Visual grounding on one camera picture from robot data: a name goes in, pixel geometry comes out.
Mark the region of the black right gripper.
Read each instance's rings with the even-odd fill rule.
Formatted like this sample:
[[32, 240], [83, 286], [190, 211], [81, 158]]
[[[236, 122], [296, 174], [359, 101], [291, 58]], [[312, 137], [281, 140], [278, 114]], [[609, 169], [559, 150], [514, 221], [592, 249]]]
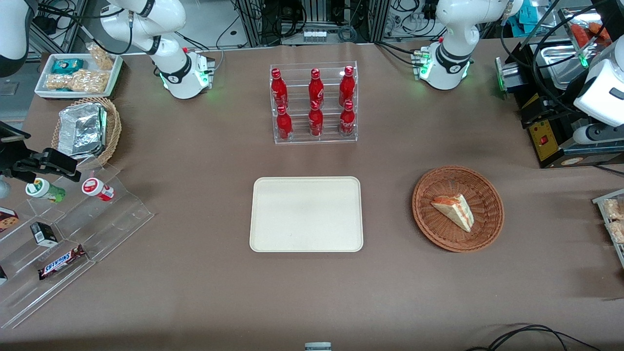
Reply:
[[74, 158], [53, 148], [46, 148], [43, 155], [31, 155], [25, 140], [31, 134], [0, 122], [0, 171], [4, 177], [34, 182], [36, 174], [56, 174], [79, 182], [80, 171]]

